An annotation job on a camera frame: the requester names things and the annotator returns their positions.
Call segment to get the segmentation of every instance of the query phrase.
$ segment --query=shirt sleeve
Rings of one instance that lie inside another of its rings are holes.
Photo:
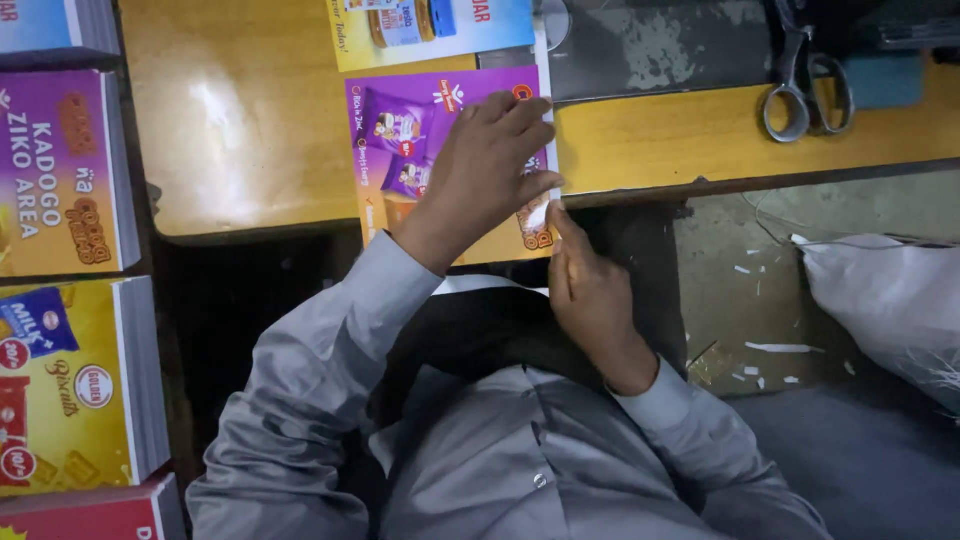
[[[736,538],[830,538],[813,506],[760,454],[740,416],[662,358],[650,390],[613,397],[663,459],[704,491],[701,517],[715,530]]]
[[[354,430],[400,329],[443,280],[387,234],[347,278],[260,336],[187,489],[194,538],[362,538],[367,509],[339,493],[342,437]]]

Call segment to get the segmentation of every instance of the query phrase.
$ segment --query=red booklet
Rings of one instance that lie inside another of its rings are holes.
[[[185,540],[177,480],[0,500],[0,540],[28,538]]]

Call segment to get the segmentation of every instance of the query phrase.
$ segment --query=scissors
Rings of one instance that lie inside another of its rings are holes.
[[[806,133],[837,135],[845,132],[850,127],[856,110],[853,91],[847,84],[847,73],[835,58],[812,51],[813,25],[806,21],[806,0],[774,2],[786,40],[780,56],[780,85],[771,88],[763,100],[763,122],[766,124],[767,133],[777,142],[793,142]],[[813,89],[815,75],[824,71],[833,78],[837,107],[843,112],[840,123],[836,126],[830,125],[827,104],[821,101]],[[770,106],[778,96],[787,106],[787,125],[780,131],[770,125]]]

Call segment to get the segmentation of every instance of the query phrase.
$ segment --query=person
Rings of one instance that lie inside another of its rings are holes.
[[[548,210],[562,238],[549,300],[515,286],[432,296],[469,246],[564,183],[521,174],[554,138],[551,107],[496,93],[463,110],[416,209],[263,333],[187,490],[195,538],[829,537],[737,414],[648,345],[631,274],[597,255],[563,204]],[[503,291],[522,299],[498,311],[519,313],[509,331],[483,310]],[[431,311],[459,322],[425,326]],[[525,333],[547,328],[558,333]],[[461,344],[469,335],[486,344]],[[401,364],[416,380],[395,377]],[[394,416],[374,414],[389,424],[370,439],[387,478],[378,509],[340,485],[344,439],[374,405]]]

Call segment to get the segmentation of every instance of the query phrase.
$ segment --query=hand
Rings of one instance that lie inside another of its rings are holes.
[[[657,380],[660,361],[634,328],[630,274],[593,252],[560,201],[550,203],[547,220],[562,238],[550,260],[550,306],[561,328],[614,392],[646,392]]]
[[[438,276],[511,215],[564,178],[523,166],[553,140],[543,121],[553,104],[543,98],[518,102],[510,92],[492,94],[464,109],[437,156],[423,199],[394,231],[410,257]]]

